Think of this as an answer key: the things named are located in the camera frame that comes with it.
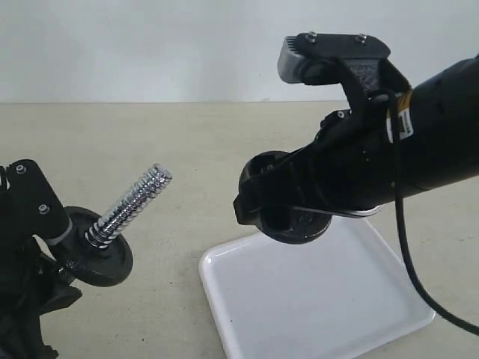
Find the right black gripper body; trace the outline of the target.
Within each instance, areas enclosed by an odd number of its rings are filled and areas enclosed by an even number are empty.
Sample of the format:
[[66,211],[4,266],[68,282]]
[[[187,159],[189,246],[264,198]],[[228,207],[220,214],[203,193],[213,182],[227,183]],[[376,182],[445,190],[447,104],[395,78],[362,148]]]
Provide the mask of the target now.
[[291,203],[300,209],[364,213],[394,201],[394,148],[386,108],[362,116],[341,109],[320,123],[315,139],[295,154]]

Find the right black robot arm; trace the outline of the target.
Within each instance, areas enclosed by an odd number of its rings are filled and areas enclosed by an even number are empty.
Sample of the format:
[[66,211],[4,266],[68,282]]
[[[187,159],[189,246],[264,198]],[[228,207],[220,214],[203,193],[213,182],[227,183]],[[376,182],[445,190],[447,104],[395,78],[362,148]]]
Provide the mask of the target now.
[[314,140],[267,152],[243,169],[234,211],[263,232],[292,230],[299,212],[364,218],[394,200],[478,175],[478,59],[417,87],[375,93],[334,111]]

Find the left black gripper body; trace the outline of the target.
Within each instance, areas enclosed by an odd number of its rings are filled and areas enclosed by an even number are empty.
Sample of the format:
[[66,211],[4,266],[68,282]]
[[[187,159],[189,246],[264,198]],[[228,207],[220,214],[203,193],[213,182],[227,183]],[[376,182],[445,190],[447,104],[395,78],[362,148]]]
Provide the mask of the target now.
[[1,357],[55,358],[43,342],[36,287],[40,248],[35,239],[1,249]]

